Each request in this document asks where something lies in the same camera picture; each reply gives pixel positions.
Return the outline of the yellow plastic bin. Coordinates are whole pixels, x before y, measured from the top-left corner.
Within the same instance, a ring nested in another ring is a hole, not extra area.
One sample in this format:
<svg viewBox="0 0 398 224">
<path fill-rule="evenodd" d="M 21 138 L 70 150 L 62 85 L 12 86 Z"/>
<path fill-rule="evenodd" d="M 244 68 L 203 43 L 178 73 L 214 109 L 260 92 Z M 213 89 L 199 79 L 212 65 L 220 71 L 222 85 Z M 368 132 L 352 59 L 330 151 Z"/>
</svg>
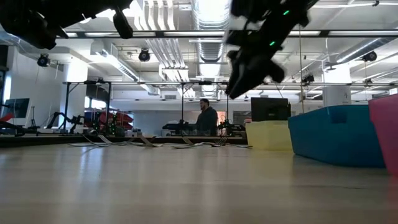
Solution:
<svg viewBox="0 0 398 224">
<path fill-rule="evenodd" d="M 258 121 L 246 124 L 248 145 L 255 150 L 292 152 L 288 121 Z"/>
</svg>

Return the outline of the black metal table frame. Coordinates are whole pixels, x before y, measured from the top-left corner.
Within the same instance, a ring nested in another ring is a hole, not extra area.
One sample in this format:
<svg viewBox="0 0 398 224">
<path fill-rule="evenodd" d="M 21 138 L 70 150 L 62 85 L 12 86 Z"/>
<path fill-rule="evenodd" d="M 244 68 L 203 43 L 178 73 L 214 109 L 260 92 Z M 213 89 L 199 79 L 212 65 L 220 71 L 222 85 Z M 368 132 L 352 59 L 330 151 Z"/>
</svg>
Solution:
<svg viewBox="0 0 398 224">
<path fill-rule="evenodd" d="M 94 142 L 103 142 L 98 136 L 87 136 Z M 182 140 L 183 136 L 169 136 L 169 137 L 156 137 L 153 141 L 156 144 L 184 144 Z M 108 137 L 111 142 L 123 142 L 132 141 L 134 143 L 142 143 L 138 137 Z M 51 144 L 71 144 L 71 143 L 88 143 L 88 141 L 82 137 L 82 135 L 74 136 L 0 136 L 0 148 L 6 147 L 22 147 L 22 146 L 41 146 Z M 227 143 L 247 145 L 247 139 L 241 137 L 230 137 L 228 136 Z"/>
</svg>

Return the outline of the large silver ceiling duct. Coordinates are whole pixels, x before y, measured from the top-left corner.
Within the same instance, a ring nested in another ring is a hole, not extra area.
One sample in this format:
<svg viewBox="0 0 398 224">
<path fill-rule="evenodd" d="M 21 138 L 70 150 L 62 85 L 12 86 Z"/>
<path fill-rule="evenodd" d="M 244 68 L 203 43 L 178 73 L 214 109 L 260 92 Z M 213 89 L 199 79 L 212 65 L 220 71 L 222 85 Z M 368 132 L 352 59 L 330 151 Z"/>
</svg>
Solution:
<svg viewBox="0 0 398 224">
<path fill-rule="evenodd" d="M 225 30 L 229 25 L 231 0 L 191 0 L 196 30 Z M 203 81 L 216 82 L 221 72 L 224 43 L 200 39 L 197 43 L 199 74 Z"/>
</svg>

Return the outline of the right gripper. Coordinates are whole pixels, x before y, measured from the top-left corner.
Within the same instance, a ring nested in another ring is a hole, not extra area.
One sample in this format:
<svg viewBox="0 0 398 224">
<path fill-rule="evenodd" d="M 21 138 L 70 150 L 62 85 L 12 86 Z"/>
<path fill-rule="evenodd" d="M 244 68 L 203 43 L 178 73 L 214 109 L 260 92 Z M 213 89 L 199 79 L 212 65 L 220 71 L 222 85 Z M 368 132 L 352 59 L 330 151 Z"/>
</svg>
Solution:
<svg viewBox="0 0 398 224">
<path fill-rule="evenodd" d="M 270 61 L 273 61 L 273 56 L 280 50 L 280 43 L 262 39 L 260 33 L 248 30 L 230 30 L 226 43 L 239 47 L 227 54 L 232 73 L 226 94 L 235 99 L 263 83 L 268 75 Z"/>
</svg>

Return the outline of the person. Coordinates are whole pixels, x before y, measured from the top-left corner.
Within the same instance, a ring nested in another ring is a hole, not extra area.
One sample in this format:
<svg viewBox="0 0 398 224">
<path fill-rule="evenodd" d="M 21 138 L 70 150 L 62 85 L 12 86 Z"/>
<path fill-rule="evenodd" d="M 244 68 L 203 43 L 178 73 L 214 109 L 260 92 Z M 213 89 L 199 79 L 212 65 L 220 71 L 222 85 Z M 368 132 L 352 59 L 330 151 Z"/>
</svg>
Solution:
<svg viewBox="0 0 398 224">
<path fill-rule="evenodd" d="M 208 99 L 200 100 L 201 113 L 198 115 L 196 126 L 199 135 L 216 136 L 217 134 L 217 111 L 210 106 Z"/>
</svg>

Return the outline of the dark screen monitor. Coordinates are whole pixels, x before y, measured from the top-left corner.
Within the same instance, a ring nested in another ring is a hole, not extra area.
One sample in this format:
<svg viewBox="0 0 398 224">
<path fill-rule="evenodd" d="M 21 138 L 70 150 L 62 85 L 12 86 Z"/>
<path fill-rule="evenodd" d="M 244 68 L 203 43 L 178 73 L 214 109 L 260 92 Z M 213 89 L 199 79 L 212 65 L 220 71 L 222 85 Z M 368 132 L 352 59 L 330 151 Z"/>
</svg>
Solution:
<svg viewBox="0 0 398 224">
<path fill-rule="evenodd" d="M 12 118 L 25 118 L 29 106 L 29 98 L 8 99 L 2 105 L 1 117 L 11 115 Z"/>
</svg>

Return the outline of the teal plastic bin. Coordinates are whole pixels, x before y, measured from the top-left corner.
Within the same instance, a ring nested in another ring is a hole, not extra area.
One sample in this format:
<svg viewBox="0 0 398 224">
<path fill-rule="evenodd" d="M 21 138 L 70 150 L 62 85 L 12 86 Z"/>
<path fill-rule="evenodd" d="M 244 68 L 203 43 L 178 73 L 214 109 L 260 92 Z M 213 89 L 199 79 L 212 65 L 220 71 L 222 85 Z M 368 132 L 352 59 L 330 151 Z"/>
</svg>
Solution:
<svg viewBox="0 0 398 224">
<path fill-rule="evenodd" d="M 293 152 L 337 166 L 385 168 L 367 105 L 328 106 L 288 120 Z"/>
</svg>

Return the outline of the slanted silver ceiling duct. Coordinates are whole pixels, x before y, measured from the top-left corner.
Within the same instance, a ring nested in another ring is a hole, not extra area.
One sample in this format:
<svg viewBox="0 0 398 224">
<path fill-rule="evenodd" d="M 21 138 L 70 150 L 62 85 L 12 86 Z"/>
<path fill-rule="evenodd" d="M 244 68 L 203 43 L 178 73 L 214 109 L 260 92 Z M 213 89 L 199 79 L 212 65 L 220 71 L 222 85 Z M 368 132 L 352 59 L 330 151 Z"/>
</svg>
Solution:
<svg viewBox="0 0 398 224">
<path fill-rule="evenodd" d="M 396 37 L 379 37 L 373 39 L 366 39 L 360 43 L 350 47 L 348 50 L 338 54 L 335 58 L 337 64 L 348 63 L 354 59 L 357 59 L 363 55 L 370 53 L 371 51 L 382 47 L 395 40 Z"/>
</svg>

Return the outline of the black background rig frame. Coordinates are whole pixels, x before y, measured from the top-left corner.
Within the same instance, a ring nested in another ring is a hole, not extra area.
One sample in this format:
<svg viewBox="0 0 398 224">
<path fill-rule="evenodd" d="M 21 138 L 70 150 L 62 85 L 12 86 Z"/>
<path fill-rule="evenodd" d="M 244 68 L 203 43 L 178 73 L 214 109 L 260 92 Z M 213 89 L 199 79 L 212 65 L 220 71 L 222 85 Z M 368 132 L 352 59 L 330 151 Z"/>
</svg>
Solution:
<svg viewBox="0 0 398 224">
<path fill-rule="evenodd" d="M 64 115 L 65 118 L 63 120 L 63 123 L 60 125 L 63 130 L 66 130 L 66 124 L 67 124 L 67 113 L 68 113 L 68 102 L 69 102 L 69 94 L 78 86 L 78 85 L 108 85 L 108 95 L 106 99 L 106 112 L 105 112 L 105 134 L 109 133 L 109 123 L 108 123 L 108 118 L 109 118 L 109 111 L 110 111 L 110 101 L 111 101 L 111 87 L 112 87 L 112 82 L 109 81 L 104 81 L 104 80 L 86 80 L 83 82 L 64 82 L 64 85 L 67 86 L 66 89 L 66 97 L 65 97 L 65 109 L 64 109 Z"/>
<path fill-rule="evenodd" d="M 212 82 L 208 80 L 204 81 L 196 81 L 196 82 L 181 82 L 181 89 L 182 89 L 182 94 L 181 94 L 181 119 L 184 119 L 184 105 L 185 105 L 185 97 L 184 94 L 187 90 L 191 89 L 193 85 L 199 85 L 199 86 L 210 86 L 212 87 L 212 91 L 215 91 L 218 95 L 218 90 L 223 90 L 224 93 L 226 94 L 226 112 L 224 116 L 222 117 L 220 124 L 221 124 L 221 129 L 224 128 L 224 125 L 229 122 L 229 95 L 226 93 L 226 86 L 227 82 Z"/>
</svg>

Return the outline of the pink plastic bin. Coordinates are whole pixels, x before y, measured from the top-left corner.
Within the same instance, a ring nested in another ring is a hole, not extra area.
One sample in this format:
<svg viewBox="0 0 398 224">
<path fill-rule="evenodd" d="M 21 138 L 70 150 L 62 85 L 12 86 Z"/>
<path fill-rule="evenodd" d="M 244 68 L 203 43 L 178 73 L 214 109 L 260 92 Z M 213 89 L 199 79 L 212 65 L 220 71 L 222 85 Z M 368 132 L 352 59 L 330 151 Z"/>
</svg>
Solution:
<svg viewBox="0 0 398 224">
<path fill-rule="evenodd" d="M 398 94 L 369 101 L 369 115 L 386 169 L 398 178 Z"/>
</svg>

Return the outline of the black overhead crossbar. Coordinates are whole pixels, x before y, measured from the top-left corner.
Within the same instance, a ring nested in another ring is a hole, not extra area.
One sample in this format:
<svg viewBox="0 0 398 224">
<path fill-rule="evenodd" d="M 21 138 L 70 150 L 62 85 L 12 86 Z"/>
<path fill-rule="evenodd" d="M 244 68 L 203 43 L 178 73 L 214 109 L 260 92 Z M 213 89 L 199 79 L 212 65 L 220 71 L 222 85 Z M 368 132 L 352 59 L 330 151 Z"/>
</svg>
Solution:
<svg viewBox="0 0 398 224">
<path fill-rule="evenodd" d="M 222 38 L 229 34 L 223 30 L 143 30 L 133 32 L 133 39 L 151 38 Z M 118 32 L 67 32 L 69 39 L 120 39 Z M 397 37 L 398 29 L 382 30 L 292 30 L 288 38 L 387 38 Z"/>
</svg>

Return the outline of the black monitor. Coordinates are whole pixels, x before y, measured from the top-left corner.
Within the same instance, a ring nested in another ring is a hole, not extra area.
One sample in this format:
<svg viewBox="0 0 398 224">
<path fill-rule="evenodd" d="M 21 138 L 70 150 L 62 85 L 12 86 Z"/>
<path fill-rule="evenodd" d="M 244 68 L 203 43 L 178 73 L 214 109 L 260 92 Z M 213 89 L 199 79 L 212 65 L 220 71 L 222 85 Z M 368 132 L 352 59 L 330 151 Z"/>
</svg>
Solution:
<svg viewBox="0 0 398 224">
<path fill-rule="evenodd" d="M 291 104 L 286 98 L 251 98 L 251 118 L 258 121 L 287 121 Z"/>
</svg>

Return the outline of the white ceiling pipes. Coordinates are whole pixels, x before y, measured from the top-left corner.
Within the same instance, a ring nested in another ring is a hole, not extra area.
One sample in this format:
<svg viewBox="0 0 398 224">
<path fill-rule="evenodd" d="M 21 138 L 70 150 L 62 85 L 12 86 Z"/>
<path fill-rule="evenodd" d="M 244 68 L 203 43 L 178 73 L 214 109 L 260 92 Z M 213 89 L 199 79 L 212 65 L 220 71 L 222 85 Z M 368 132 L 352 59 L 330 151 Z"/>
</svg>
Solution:
<svg viewBox="0 0 398 224">
<path fill-rule="evenodd" d="M 172 0 L 134 0 L 134 26 L 138 30 L 175 30 Z M 149 48 L 159 61 L 159 75 L 172 82 L 189 81 L 178 39 L 147 39 Z"/>
</svg>

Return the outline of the red background bins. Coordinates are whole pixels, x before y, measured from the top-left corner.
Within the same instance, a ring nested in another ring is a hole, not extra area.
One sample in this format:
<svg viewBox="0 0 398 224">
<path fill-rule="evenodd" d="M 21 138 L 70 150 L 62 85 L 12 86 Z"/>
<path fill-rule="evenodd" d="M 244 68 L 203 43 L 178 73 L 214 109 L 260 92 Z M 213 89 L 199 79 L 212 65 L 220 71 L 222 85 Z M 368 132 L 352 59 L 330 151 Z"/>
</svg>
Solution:
<svg viewBox="0 0 398 224">
<path fill-rule="evenodd" d="M 121 126 L 124 129 L 132 129 L 134 119 L 128 114 L 120 111 L 110 111 L 108 113 L 108 124 L 111 124 L 116 117 L 116 126 Z M 106 124 L 106 112 L 105 111 L 86 111 L 84 118 L 84 126 L 87 128 L 94 128 L 97 121 L 99 121 L 99 127 L 103 129 Z"/>
</svg>

